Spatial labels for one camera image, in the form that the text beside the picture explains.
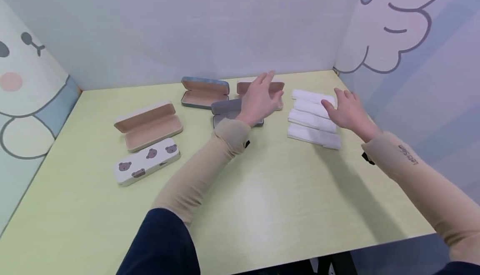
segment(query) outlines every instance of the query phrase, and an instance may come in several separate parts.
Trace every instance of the cartoon character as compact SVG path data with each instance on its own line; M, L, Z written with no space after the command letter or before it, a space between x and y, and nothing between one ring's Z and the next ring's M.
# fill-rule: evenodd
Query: cartoon character
M172 146L165 147L165 150L167 150L167 153L174 153L177 151L177 145L174 144Z
M127 162L127 163L120 163L120 164L119 164L119 170L120 170L120 171L127 171L127 170L130 169L130 166L131 166L131 165L132 165L132 162L131 162L131 161L129 161L129 162Z
M424 10L435 0L359 0L337 55L335 68L351 73L364 65L390 73L401 54L417 48L432 20Z
M132 177L139 178L140 176L145 175L145 169L142 168L139 171L133 172Z
M0 0L0 147L19 159L47 154L54 134L36 113L66 85L68 73Z
M155 156L157 156L157 150L155 150L153 148L149 149L147 159L155 158Z

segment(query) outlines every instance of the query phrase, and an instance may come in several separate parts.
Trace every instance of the folded white cloth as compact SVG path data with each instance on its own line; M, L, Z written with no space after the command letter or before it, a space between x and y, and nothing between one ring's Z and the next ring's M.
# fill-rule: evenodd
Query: folded white cloth
M288 121L333 134L337 132L337 125L335 125L332 120L315 116L304 111L295 109L291 110L290 114L288 114Z
M322 145L325 148L340 149L342 146L339 134L327 133L298 124L290 124L287 136L303 142Z
M293 90L292 99L303 99L309 102L313 102L315 104L321 104L323 99L327 99L331 104L337 106L336 99L331 95L324 95L298 89Z
M293 108L299 111L305 111L307 113L329 119L327 110L321 104L314 104L303 99L297 99L293 104Z

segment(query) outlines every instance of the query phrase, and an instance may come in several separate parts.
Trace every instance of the dark navy sleeve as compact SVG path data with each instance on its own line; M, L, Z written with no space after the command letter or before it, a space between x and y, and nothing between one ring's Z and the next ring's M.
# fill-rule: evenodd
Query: dark navy sleeve
M450 262L435 275L479 275L480 265L465 262Z
M117 274L200 274L195 246L182 220L164 208L150 210Z

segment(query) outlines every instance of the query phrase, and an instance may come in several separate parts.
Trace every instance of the bear print glasses case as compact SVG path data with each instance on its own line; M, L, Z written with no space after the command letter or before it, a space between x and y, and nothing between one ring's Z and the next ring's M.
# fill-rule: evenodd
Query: bear print glasses case
M177 145L168 138L116 162L113 173L120 186L129 186L179 158Z
M214 102L228 100L230 85L224 80L183 77L181 83L188 90L181 104L192 108L211 109Z
M212 104L213 128L215 128L224 118L234 119L241 111L241 99L232 99ZM263 126L263 119L255 126Z
M126 134L125 142L129 152L144 149L183 130L170 101L158 102L118 117L113 126Z
M248 79L241 79L237 82L237 94L239 95L237 98L242 98L245 93L247 93L248 88L250 87L250 84L252 83L251 80ZM275 93L278 91L283 90L283 87L285 86L284 82L281 82L280 80L272 80L270 83L270 86L268 87L268 92L270 93L270 97L272 98ZM280 111L283 109L283 100L280 98L280 104L278 104L277 111Z

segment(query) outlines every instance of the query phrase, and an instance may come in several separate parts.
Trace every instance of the table surface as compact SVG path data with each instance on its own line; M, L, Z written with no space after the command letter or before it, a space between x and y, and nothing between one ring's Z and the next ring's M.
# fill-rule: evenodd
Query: table surface
M334 94L333 71L281 74L285 107L254 128L246 152L210 190L191 228L202 274L223 275L433 233L401 189L342 149L287 138L292 89ZM237 79L230 83L233 98ZM4 274L114 274L152 200L208 139L212 114L180 105L181 84L83 92L0 238ZM117 186L113 164L129 155L119 115L170 99L183 123L179 161Z

